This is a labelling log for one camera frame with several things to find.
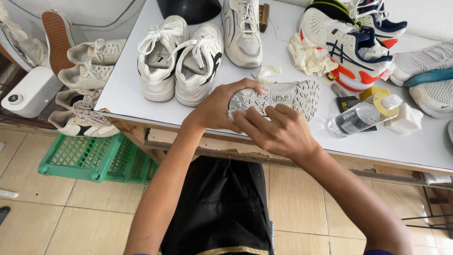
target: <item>beige sneaker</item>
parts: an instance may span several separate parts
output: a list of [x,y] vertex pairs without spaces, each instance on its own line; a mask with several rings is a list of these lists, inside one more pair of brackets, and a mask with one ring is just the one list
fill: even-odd
[[86,62],[78,63],[73,68],[62,69],[58,78],[70,89],[103,88],[113,68],[113,65],[92,64],[92,59],[88,58]]
[[62,92],[58,92],[55,96],[55,103],[61,105],[68,110],[71,110],[74,103],[84,100],[88,102],[93,102],[94,105],[97,103],[97,98],[93,99],[95,94],[94,90],[88,89],[70,89]]
[[67,50],[67,58],[74,64],[86,62],[88,58],[93,59],[93,64],[115,64],[125,43],[125,39],[97,39],[94,43],[82,43],[70,48]]
[[92,110],[101,92],[102,89],[83,92],[86,93],[84,100],[74,102],[69,111],[53,112],[49,116],[49,123],[67,136],[111,137],[119,134],[120,131],[115,126]]

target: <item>right hand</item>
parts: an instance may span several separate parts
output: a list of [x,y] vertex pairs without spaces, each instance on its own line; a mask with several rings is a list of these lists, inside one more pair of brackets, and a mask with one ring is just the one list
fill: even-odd
[[234,123],[261,149],[295,159],[309,159],[323,149],[310,133],[305,117],[284,104],[265,109],[271,121],[250,107],[247,113],[234,112]]

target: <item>bottle cap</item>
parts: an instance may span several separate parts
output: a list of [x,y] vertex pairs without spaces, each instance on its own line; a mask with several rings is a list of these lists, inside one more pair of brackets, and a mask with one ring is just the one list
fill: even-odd
[[389,110],[398,107],[403,102],[403,100],[398,95],[390,95],[384,98],[382,101],[384,107]]

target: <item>white table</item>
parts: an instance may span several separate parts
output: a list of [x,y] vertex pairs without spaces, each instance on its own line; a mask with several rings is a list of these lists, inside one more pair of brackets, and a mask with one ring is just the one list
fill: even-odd
[[[399,136],[384,128],[382,124],[377,125],[377,131],[354,134],[345,139],[329,136],[325,127],[326,122],[339,114],[330,83],[324,76],[306,76],[297,70],[288,51],[289,39],[298,31],[304,8],[272,0],[261,0],[260,3],[270,4],[269,26],[266,32],[261,34],[264,51],[262,67],[269,64],[280,66],[281,75],[271,77],[278,82],[316,80],[320,84],[318,112],[309,125],[313,136],[324,149],[331,154],[387,162],[390,165],[407,166],[407,169],[445,171],[453,175],[453,144],[446,131],[447,124],[452,118],[435,119],[425,115],[422,119],[423,129],[409,136]],[[159,25],[162,20],[156,0],[147,0],[95,107],[96,111],[100,111],[115,125],[120,125],[118,123],[121,120],[126,121],[126,125],[120,125],[120,129],[138,137],[135,143],[140,146],[144,144],[140,141],[141,138],[145,139],[143,127],[177,131],[176,128],[180,127],[184,118],[193,110],[179,104],[175,98],[167,103],[154,103],[142,96],[137,72],[139,56],[137,43],[151,24]],[[221,27],[220,15],[210,22]],[[192,34],[198,26],[189,26],[190,33]],[[413,51],[435,43],[438,42],[405,34],[390,51],[392,54]],[[212,89],[244,77],[251,78],[251,74],[256,75],[259,70],[239,68],[225,56]],[[385,82],[381,79],[376,81],[374,86],[389,89],[391,93],[401,96],[405,103],[417,108],[406,88],[397,87],[391,81]],[[211,136],[206,134],[207,137],[215,139],[253,144],[250,141],[247,142],[249,138],[246,135],[238,135],[228,130],[208,130],[207,133],[212,134]]]

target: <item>green plastic basket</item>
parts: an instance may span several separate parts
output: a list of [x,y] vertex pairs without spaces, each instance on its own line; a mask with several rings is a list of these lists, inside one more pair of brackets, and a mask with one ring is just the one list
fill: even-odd
[[113,137],[69,137],[59,134],[38,172],[87,181],[147,184],[158,168],[123,134]]

